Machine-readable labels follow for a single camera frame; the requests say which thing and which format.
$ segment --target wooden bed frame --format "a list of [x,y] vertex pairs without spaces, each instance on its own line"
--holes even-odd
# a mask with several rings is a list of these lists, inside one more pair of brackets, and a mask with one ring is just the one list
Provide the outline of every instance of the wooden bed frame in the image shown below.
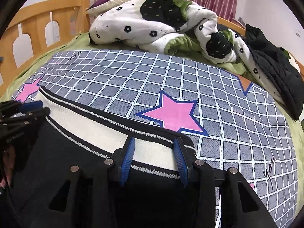
[[[0,96],[35,59],[53,48],[68,43],[75,36],[75,34],[71,34],[71,18],[75,19],[76,33],[89,31],[90,18],[86,13],[89,5],[90,0],[47,0],[18,11],[0,40],[0,56],[3,57],[3,62],[0,64],[0,73],[3,79],[0,86]],[[53,21],[56,21],[59,25],[60,41],[47,47],[45,26],[51,21],[51,12]],[[218,23],[237,31],[243,36],[245,35],[245,29],[232,22],[218,17]],[[22,34],[28,34],[31,38],[34,56],[17,67],[13,55],[13,43],[19,36],[19,24],[22,26]],[[297,63],[304,79],[304,66],[299,62]]]

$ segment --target metal screw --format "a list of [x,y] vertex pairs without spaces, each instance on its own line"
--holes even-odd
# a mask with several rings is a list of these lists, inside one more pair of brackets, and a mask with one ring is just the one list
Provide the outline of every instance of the metal screw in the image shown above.
[[229,171],[232,173],[232,174],[236,174],[238,172],[237,168],[234,168],[234,167],[231,167],[229,169]]
[[195,160],[195,164],[197,164],[197,165],[204,165],[204,161],[203,160],[200,160],[200,159],[197,159],[197,160]]
[[113,164],[113,159],[106,159],[105,161],[104,161],[104,163],[106,164],[106,165],[110,165],[110,164]]
[[74,165],[71,167],[71,172],[77,172],[79,170],[79,167],[77,165]]

